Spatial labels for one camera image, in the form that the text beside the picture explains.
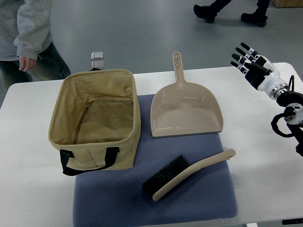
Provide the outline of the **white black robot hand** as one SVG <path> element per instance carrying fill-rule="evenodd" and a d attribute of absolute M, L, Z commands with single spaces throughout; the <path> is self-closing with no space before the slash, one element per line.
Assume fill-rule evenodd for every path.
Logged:
<path fill-rule="evenodd" d="M 271 98 L 279 90 L 288 89 L 287 83 L 280 78 L 280 72 L 267 57 L 245 43 L 241 43 L 236 51 L 232 54 L 234 61 L 231 61 L 231 65 L 244 75 L 253 88 Z"/>

